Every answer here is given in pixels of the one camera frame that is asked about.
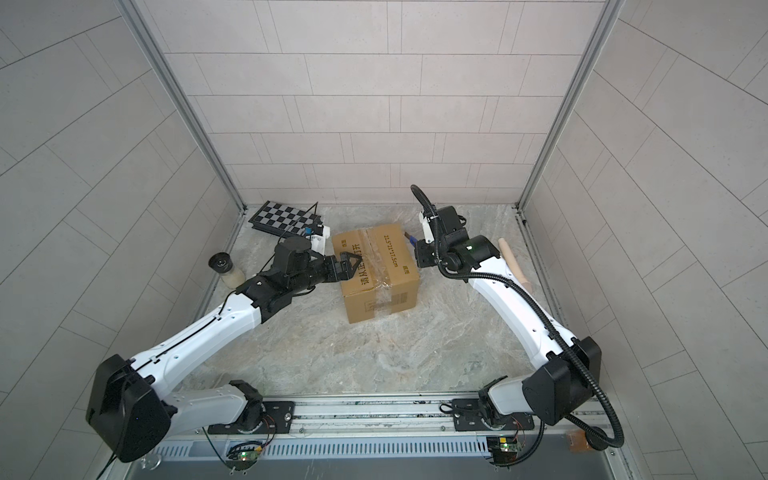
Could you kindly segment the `right corner aluminium post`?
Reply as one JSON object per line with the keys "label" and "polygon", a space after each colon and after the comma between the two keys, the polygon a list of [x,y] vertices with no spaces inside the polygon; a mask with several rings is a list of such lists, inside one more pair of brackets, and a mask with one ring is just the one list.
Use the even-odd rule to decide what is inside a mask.
{"label": "right corner aluminium post", "polygon": [[534,164],[531,176],[524,187],[519,202],[517,203],[517,210],[519,212],[523,212],[530,203],[547,162],[552,156],[557,142],[575,109],[576,103],[587,83],[589,75],[593,71],[601,50],[610,35],[611,29],[617,21],[623,4],[624,1],[621,0],[608,0],[604,3],[585,51],[577,65],[563,101],[557,111],[552,127],[545,138],[542,149],[537,157],[537,161]]}

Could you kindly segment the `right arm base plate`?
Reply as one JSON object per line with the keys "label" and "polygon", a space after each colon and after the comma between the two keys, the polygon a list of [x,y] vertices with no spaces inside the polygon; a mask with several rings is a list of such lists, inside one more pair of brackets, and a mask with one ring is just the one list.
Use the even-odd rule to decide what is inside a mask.
{"label": "right arm base plate", "polygon": [[533,417],[525,412],[499,413],[489,401],[479,398],[457,398],[442,403],[440,411],[449,415],[458,432],[532,431]]}

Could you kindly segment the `aluminium front rail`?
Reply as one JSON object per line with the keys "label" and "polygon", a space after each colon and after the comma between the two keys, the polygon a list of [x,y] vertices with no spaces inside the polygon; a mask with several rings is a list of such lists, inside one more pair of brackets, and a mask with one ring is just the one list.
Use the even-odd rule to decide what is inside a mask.
{"label": "aluminium front rail", "polygon": [[[546,436],[563,437],[569,448],[566,434],[581,429],[567,419],[555,426],[545,425],[530,414],[535,422],[532,431],[458,432],[452,418],[439,409],[442,403],[452,400],[444,395],[285,397],[264,401],[267,400],[296,404],[289,433],[212,435],[206,432],[207,427],[201,427],[168,435],[151,452],[162,455],[159,467],[173,462],[218,461],[232,474],[246,473],[268,462],[304,460],[404,462],[478,458],[501,469],[514,468],[529,459],[549,462],[553,456],[544,450]],[[589,401],[573,415],[584,421],[604,414],[598,402]],[[610,434],[603,432],[601,437],[607,443]],[[522,444],[516,463],[508,467],[492,465],[488,461],[487,436],[516,437]],[[249,470],[233,471],[226,460],[227,451],[248,441],[265,442],[265,450]],[[609,445],[601,452],[609,463],[616,461],[614,447]]]}

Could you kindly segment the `green circuit board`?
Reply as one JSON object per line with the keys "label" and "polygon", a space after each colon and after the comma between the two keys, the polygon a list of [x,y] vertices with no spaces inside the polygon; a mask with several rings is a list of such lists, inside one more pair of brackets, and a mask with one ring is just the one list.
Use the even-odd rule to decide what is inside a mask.
{"label": "green circuit board", "polygon": [[516,463],[522,444],[516,437],[486,437],[488,461],[495,466],[508,467]]}
{"label": "green circuit board", "polygon": [[247,471],[258,462],[265,447],[262,441],[243,442],[229,448],[226,460],[233,471]]}

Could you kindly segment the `right green circuit board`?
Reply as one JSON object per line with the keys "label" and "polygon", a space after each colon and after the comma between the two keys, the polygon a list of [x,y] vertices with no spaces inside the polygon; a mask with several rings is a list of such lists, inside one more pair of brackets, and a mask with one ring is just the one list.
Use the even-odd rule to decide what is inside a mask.
{"label": "right green circuit board", "polygon": [[508,467],[516,463],[522,444],[516,437],[486,437],[488,461],[495,466]]}

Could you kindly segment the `corner aluminium post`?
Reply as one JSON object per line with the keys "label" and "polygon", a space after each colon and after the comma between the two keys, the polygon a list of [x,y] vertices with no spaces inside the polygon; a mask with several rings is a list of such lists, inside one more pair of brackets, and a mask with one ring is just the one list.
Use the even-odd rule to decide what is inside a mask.
{"label": "corner aluminium post", "polygon": [[608,0],[604,3],[585,51],[577,65],[563,101],[557,111],[552,127],[545,138],[542,149],[537,157],[537,161],[534,164],[531,176],[524,187],[519,202],[517,203],[517,210],[519,212],[523,212],[530,203],[547,162],[552,156],[557,142],[575,109],[576,103],[587,83],[589,75],[593,71],[601,50],[610,35],[611,29],[617,21],[623,4],[624,1],[621,0]]}
{"label": "corner aluminium post", "polygon": [[243,215],[247,211],[247,205],[243,201],[237,188],[234,185],[234,182],[227,173],[224,164],[222,163],[221,158],[216,152],[207,133],[204,131],[200,119],[196,115],[188,97],[183,92],[180,83],[172,72],[170,64],[161,51],[159,44],[150,32],[147,23],[145,22],[140,10],[137,7],[136,2],[131,0],[116,0],[115,4],[123,19],[125,20],[129,30],[134,36],[136,42],[147,58],[150,66],[153,68],[155,74],[157,75],[160,84],[176,107],[192,138],[195,140],[203,156],[214,169],[218,178],[222,181],[225,189],[235,202],[235,205],[237,206],[241,215]]}

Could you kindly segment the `brown cardboard express box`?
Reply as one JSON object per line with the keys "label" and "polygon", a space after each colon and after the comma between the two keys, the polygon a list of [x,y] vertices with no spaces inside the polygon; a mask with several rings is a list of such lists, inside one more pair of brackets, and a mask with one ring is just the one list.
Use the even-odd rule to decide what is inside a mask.
{"label": "brown cardboard express box", "polygon": [[341,283],[351,324],[413,309],[418,301],[419,269],[402,226],[397,223],[353,230],[331,237],[334,253],[362,257],[352,279]]}

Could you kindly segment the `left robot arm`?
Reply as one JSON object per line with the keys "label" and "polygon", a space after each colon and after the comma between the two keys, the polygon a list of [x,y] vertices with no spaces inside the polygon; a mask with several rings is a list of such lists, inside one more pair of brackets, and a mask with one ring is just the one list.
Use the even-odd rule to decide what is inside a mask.
{"label": "left robot arm", "polygon": [[211,425],[251,433],[264,423],[263,397],[245,381],[175,393],[195,368],[230,342],[262,325],[294,297],[321,283],[354,277],[363,258],[353,252],[325,256],[308,239],[290,237],[275,247],[270,269],[235,288],[211,312],[184,330],[129,359],[115,354],[96,369],[86,421],[130,463],[166,436]]}

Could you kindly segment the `black white chessboard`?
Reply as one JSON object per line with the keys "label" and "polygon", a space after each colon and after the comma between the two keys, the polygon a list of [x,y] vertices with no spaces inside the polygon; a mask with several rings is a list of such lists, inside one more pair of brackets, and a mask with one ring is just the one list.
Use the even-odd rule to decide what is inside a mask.
{"label": "black white chessboard", "polygon": [[317,214],[317,204],[299,209],[274,201],[265,202],[248,220],[255,230],[279,238],[322,236],[324,224]]}

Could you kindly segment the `glass jar black lid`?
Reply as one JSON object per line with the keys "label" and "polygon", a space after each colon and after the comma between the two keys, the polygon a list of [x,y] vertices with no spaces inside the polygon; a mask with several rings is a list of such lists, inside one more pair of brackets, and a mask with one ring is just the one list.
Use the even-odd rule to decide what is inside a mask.
{"label": "glass jar black lid", "polygon": [[218,252],[208,260],[208,266],[229,289],[235,290],[246,281],[244,272],[237,267],[226,252]]}

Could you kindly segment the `left corner aluminium post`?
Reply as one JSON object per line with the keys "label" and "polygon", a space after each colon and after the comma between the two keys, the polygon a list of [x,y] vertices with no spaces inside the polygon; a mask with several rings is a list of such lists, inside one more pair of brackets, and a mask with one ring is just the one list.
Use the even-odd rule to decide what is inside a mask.
{"label": "left corner aluminium post", "polygon": [[170,64],[161,51],[159,44],[150,32],[147,23],[145,22],[140,10],[137,7],[136,2],[131,0],[116,0],[115,4],[123,19],[125,20],[129,30],[134,36],[136,42],[147,58],[150,66],[153,68],[155,74],[157,75],[160,84],[176,107],[192,138],[195,140],[203,156],[214,169],[218,178],[222,181],[225,189],[235,202],[235,205],[237,206],[241,215],[243,215],[247,211],[247,205],[243,201],[237,188],[234,185],[234,182],[227,173],[224,164],[222,163],[221,158],[216,152],[207,133],[204,131],[200,119],[196,115],[188,97],[183,92],[180,83],[172,72]]}

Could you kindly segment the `wooden rolling pin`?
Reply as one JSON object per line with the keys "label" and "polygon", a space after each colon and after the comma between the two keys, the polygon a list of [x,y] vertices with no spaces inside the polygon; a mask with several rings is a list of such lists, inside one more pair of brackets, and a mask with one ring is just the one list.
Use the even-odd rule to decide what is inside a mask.
{"label": "wooden rolling pin", "polygon": [[499,238],[498,245],[502,257],[504,258],[512,275],[527,293],[533,294],[532,283],[524,275],[508,242],[504,238]]}

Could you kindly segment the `blue utility knife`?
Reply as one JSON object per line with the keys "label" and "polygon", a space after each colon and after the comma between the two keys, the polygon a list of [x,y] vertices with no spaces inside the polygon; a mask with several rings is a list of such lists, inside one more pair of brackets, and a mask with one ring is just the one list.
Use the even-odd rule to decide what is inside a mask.
{"label": "blue utility knife", "polygon": [[418,239],[416,237],[410,235],[408,232],[404,232],[404,236],[411,246],[415,247],[417,245]]}

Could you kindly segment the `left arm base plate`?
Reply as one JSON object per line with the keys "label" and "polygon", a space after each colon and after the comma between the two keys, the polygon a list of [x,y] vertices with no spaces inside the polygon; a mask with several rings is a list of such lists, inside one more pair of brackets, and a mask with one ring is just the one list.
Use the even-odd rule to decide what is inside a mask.
{"label": "left arm base plate", "polygon": [[210,425],[206,432],[212,435],[287,434],[295,407],[291,401],[252,402],[234,422]]}

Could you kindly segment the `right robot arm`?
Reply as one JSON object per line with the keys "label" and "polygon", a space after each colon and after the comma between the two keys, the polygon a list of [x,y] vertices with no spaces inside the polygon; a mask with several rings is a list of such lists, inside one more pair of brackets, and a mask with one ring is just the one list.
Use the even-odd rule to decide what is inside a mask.
{"label": "right robot arm", "polygon": [[428,203],[419,220],[424,236],[416,244],[420,267],[436,266],[468,283],[495,309],[524,348],[535,371],[526,378],[503,377],[478,393],[479,416],[500,428],[517,413],[554,426],[567,419],[591,436],[604,432],[576,419],[573,411],[596,396],[601,350],[590,338],[577,339],[531,296],[531,283],[504,239],[497,244],[469,237],[465,219],[453,207]]}

